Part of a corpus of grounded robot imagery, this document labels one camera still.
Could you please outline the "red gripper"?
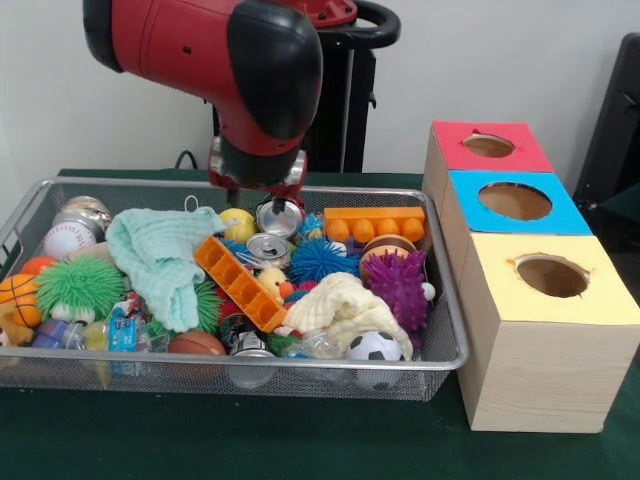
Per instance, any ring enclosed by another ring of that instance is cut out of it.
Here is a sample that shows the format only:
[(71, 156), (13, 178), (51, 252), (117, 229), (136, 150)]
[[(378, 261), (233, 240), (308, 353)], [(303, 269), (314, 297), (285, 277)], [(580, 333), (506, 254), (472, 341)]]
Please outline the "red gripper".
[(281, 213), (285, 209), (286, 198), (296, 198), (304, 185), (307, 172), (307, 154), (304, 150), (300, 150), (285, 179), (274, 186), (242, 186), (238, 180), (223, 172), (223, 166), (224, 161), (220, 150), (211, 149), (208, 165), (209, 181), (213, 186), (225, 190), (226, 200), (230, 207), (239, 206), (241, 190), (256, 190), (273, 197), (272, 212)]

